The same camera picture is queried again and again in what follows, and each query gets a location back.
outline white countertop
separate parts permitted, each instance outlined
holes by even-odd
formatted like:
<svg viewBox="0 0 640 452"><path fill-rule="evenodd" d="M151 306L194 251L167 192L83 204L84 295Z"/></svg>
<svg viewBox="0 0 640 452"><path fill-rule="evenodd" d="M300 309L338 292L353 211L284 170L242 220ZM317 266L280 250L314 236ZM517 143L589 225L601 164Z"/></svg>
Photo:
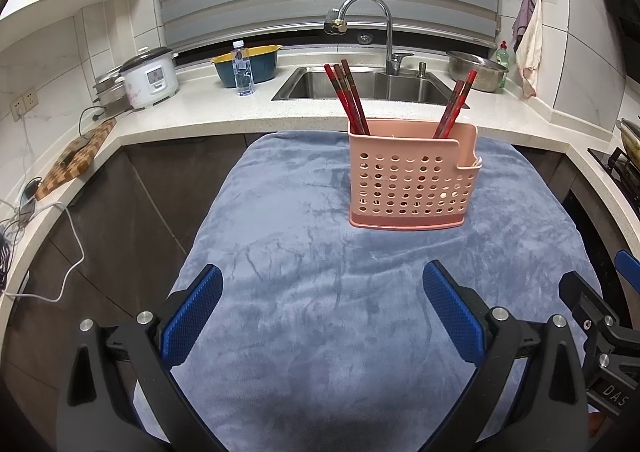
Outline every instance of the white countertop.
<svg viewBox="0 0 640 452"><path fill-rule="evenodd" d="M383 51L378 49L338 50L319 48L309 51L283 51L278 60L276 78L256 86L255 94L239 97L234 89L222 87L212 66L182 70L178 74L180 91L156 106L120 116L116 126L98 152L92 168L67 183L37 204L41 209L54 202L68 205L85 182L121 146L149 141L248 132L274 132L288 129L346 130L346 116L337 99L300 99L271 101L277 90L297 67L340 63L348 57L351 66L383 67ZM444 69L446 58L436 55L412 56L404 66L428 63L449 88L454 82ZM474 123L480 135L508 143L548 149L567 154L602 198L618 223L631 251L640 254L640 221L611 178L588 154L588 148L612 151L609 141L552 125L526 102L508 91L488 94L472 90L459 121ZM397 117L438 121L443 108L438 105L364 100L367 117ZM68 140L62 140L62 146ZM6 290L17 292L40 244L62 211L46 210L26 227L16 245L14 263ZM12 299L0 298L0 346L11 311Z"/></svg>

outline stove burner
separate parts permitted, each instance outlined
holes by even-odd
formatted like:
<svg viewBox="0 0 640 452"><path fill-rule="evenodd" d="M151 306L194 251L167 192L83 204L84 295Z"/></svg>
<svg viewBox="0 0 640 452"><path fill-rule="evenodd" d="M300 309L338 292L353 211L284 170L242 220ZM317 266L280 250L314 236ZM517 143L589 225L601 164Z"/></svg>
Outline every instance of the stove burner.
<svg viewBox="0 0 640 452"><path fill-rule="evenodd" d="M620 148L616 148L611 155L592 148L588 151L611 176L640 219L640 170Z"/></svg>

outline red chopstick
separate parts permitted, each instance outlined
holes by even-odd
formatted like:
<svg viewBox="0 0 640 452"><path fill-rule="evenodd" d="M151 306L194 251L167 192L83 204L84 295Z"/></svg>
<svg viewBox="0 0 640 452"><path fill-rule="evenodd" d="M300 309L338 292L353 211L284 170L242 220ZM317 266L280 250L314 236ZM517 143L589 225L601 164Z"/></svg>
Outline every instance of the red chopstick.
<svg viewBox="0 0 640 452"><path fill-rule="evenodd" d="M340 64L334 64L335 76L338 78L338 83L340 83L340 88L342 89L345 97L347 98L347 104L349 105L349 110L351 111L351 115L356 119L358 124L358 131L361 134L365 133L364 127L362 126L362 121L360 120L360 114L358 114L358 109L356 108L356 102L353 99L353 95L351 94L351 90L349 89L349 84L347 80L344 78L344 73L342 72L342 68Z"/></svg>
<svg viewBox="0 0 640 452"><path fill-rule="evenodd" d="M478 72L476 72L475 70L471 69L469 71L469 75L466 77L465 86L462 88L462 92L458 97L458 101L456 102L455 107L451 111L451 116L449 117L445 130L442 133L442 137L444 139L449 137L449 133L451 132L451 129L453 128L453 125L458 118L458 114L460 114L460 109L462 109L462 106L465 104L466 96L469 95L469 91L471 90L471 86L474 84L474 80L476 79L477 75Z"/></svg>
<svg viewBox="0 0 640 452"><path fill-rule="evenodd" d="M362 124L362 129L364 130L364 133L367 136L369 136L371 135L371 133L369 132L367 117L364 115L364 110L362 109L360 94L358 93L356 82L353 80L353 74L351 74L351 67L349 67L349 63L347 62L346 58L343 58L341 62L342 62L342 67L344 67L344 75L347 77L347 81L349 82L349 86L351 87L351 94L353 95L353 101L356 104L356 109L358 112L358 116L360 117L360 123Z"/></svg>
<svg viewBox="0 0 640 452"><path fill-rule="evenodd" d="M442 113L442 117L440 118L440 122L436 127L436 132L433 134L434 139L442 136L444 132L444 128L447 125L447 121L451 117L451 112L453 111L453 107L458 101L458 96L460 96L460 92L462 92L462 87L465 85L465 80L458 80L456 82L456 86L453 88L453 92L449 97L449 101L447 101L447 106L444 108L444 112Z"/></svg>
<svg viewBox="0 0 640 452"><path fill-rule="evenodd" d="M340 100L340 103L342 104L344 111L347 113L347 118L349 118L349 123L351 123L351 125L353 126L353 130L355 131L356 134L362 134L362 132L358 128L359 124L356 118L353 117L353 114L351 113L351 109L349 108L349 103L347 102L347 97L345 96L344 92L340 88L340 83L338 82L338 79L335 77L334 70L331 68L329 64L324 64L324 70L326 71L326 75L329 77L329 81L334 86L335 94L338 96L338 99Z"/></svg>

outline cutting board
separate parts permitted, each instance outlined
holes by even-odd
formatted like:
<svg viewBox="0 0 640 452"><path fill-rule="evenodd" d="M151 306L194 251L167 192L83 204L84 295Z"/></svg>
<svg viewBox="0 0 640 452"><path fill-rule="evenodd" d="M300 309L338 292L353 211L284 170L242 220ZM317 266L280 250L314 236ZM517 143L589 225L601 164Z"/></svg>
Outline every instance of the cutting board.
<svg viewBox="0 0 640 452"><path fill-rule="evenodd" d="M69 143L40 184L36 192L36 200L42 200L56 188L86 172L115 124L116 120L112 118L102 123L100 127L86 132L84 137L90 141L83 148L81 147L84 140L81 137ZM73 159L65 164L65 161L68 161L72 154L75 154Z"/></svg>

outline electrical outlet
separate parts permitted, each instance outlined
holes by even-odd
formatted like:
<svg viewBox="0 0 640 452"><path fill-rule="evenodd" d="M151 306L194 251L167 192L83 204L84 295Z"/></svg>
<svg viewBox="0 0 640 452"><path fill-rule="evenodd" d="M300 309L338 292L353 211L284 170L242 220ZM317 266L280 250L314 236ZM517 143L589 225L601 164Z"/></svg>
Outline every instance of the electrical outlet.
<svg viewBox="0 0 640 452"><path fill-rule="evenodd" d="M38 95L36 90L32 87L22 95L22 101L24 102L25 111L29 112L33 107L38 104Z"/></svg>
<svg viewBox="0 0 640 452"><path fill-rule="evenodd" d="M9 105L9 108L11 109L11 115L14 117L14 121L18 121L27 112L24 107L24 100L22 99L22 96L13 101L11 105Z"/></svg>

